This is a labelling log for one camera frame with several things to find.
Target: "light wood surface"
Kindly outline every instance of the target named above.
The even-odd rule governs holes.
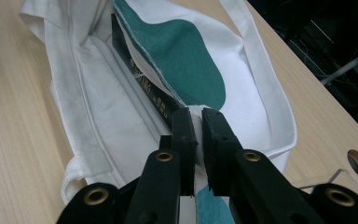
[[[216,0],[180,2],[233,28]],[[53,223],[63,209],[60,187],[72,152],[48,89],[45,46],[22,24],[20,5],[0,0],[0,223]],[[285,176],[300,187],[344,169],[349,175],[337,182],[358,190],[347,161],[348,150],[358,150],[358,125],[252,12],[296,116],[298,143]]]

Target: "teal fabric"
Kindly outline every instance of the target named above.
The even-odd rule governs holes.
[[[234,219],[223,199],[214,197],[209,186],[196,195],[197,224],[234,224]]]
[[[114,6],[134,47],[175,97],[186,105],[223,106],[225,83],[193,23],[148,24],[124,0],[114,0]]]

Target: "white fabric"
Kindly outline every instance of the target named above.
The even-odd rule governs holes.
[[[169,4],[167,0],[156,2],[161,3],[157,12],[192,18],[206,42],[211,33],[203,33],[202,27],[208,23],[225,30],[225,34],[230,32],[220,22],[198,12]],[[251,74],[250,79],[244,81],[252,85],[252,95],[243,105],[259,108],[248,113],[246,107],[235,111],[231,105],[222,112],[230,124],[243,120],[247,113],[244,125],[233,125],[235,134],[245,147],[262,150],[282,171],[289,150],[296,144],[296,125],[290,105],[245,4],[241,0],[221,0],[221,3],[242,35],[228,37],[237,43],[235,50],[241,52],[240,59],[230,58],[230,61],[248,64]],[[135,0],[129,0],[129,4],[143,6]],[[174,8],[173,11],[164,10],[166,5]],[[120,188],[138,177],[147,155],[158,148],[159,137],[170,132],[111,45],[110,1],[25,0],[20,13],[23,21],[46,44],[51,90],[75,154],[62,181],[64,201],[68,203],[78,191],[78,179],[111,183]],[[208,50],[213,57],[222,54],[213,46]],[[228,72],[232,69],[228,65],[221,66]],[[200,108],[194,106],[191,111],[199,133]],[[198,164],[202,165],[201,151],[198,151]],[[206,185],[202,167],[197,168],[196,177],[198,191]]]
[[[227,118],[241,144],[244,147],[256,148],[263,152],[274,148],[271,144],[269,117],[249,70],[249,65],[244,60],[246,54],[241,37],[235,35],[223,23],[167,0],[127,0],[126,2],[146,23],[156,24],[171,20],[192,22],[199,30],[205,46],[225,82],[226,101],[220,111]],[[126,38],[126,42],[131,47],[128,38]],[[138,67],[143,73],[151,80],[158,80],[155,72],[143,69],[147,63],[144,63],[135,48],[130,48],[130,51],[134,61],[140,62]]]

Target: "folded fabric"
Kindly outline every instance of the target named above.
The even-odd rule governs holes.
[[[271,148],[269,118],[239,36],[166,0],[116,0],[114,7],[145,76],[181,105],[223,112],[244,147]]]
[[[179,105],[189,106],[196,129],[200,128],[200,111],[208,106],[223,112],[243,147],[277,156],[293,146],[296,141],[293,141],[296,139],[293,116],[266,52],[261,51],[263,61],[257,62],[267,66],[268,69],[263,69],[266,74],[260,74],[264,71],[257,66],[252,70],[248,62],[248,57],[264,49],[259,39],[253,43],[255,51],[247,51],[243,37],[235,35],[222,23],[166,0],[114,0],[113,3],[131,57],[142,76],[167,92]],[[222,4],[233,8],[229,1],[222,1]],[[240,13],[249,15],[243,3],[239,8],[231,14],[233,17]],[[253,24],[249,22],[251,17],[242,16],[242,19]],[[290,140],[285,143],[286,140],[276,140],[279,121],[270,120],[274,118],[274,111],[267,111],[271,105],[266,106],[271,99],[277,100],[272,103],[277,106],[273,110],[282,106],[288,108],[287,114],[280,118],[287,118],[287,122],[278,124],[279,128],[289,131],[286,140]],[[201,181],[206,174],[200,148],[200,169],[195,183],[198,216],[202,217],[199,223],[222,219],[230,223],[232,219],[225,215],[229,214],[227,203],[206,193],[206,181]],[[284,164],[285,161],[280,164],[281,170]]]
[[[290,105],[245,4],[220,2],[241,36],[168,0],[114,5],[132,58],[155,85],[190,107],[200,146],[200,110],[216,108],[244,147],[264,152],[282,171],[296,143]],[[25,0],[21,7],[25,24],[46,44],[51,90],[75,155],[62,181],[66,203],[82,178],[123,187],[141,174],[159,137],[170,134],[112,47],[112,12],[108,0]],[[197,158],[197,206],[181,202],[181,223],[232,222],[227,199],[208,190],[200,150]]]

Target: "white cloth bag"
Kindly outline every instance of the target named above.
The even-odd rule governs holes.
[[[241,32],[243,59],[249,64],[268,118],[268,135],[257,136],[268,139],[268,146],[258,141],[263,144],[261,148],[257,148],[257,142],[251,147],[264,152],[282,171],[290,149],[296,144],[293,113],[248,8],[241,0],[221,0],[221,3]],[[176,7],[188,15],[206,17]],[[46,44],[51,91],[75,154],[62,182],[65,203],[78,191],[76,181],[82,178],[89,184],[104,182],[123,187],[140,175],[148,154],[158,148],[159,137],[170,134],[112,48],[111,13],[111,3],[107,0],[25,0],[21,7],[23,21]],[[198,129],[200,111],[194,107],[191,111]],[[241,135],[251,134],[252,129],[257,129],[257,123]],[[206,186],[201,166],[196,169],[195,186],[196,192]],[[215,213],[221,202],[214,201],[208,193],[196,196],[196,201],[197,214],[192,216],[197,216],[199,223],[231,222],[224,217],[227,208]],[[213,210],[208,204],[218,205]],[[181,217],[181,222],[190,223],[192,216]]]

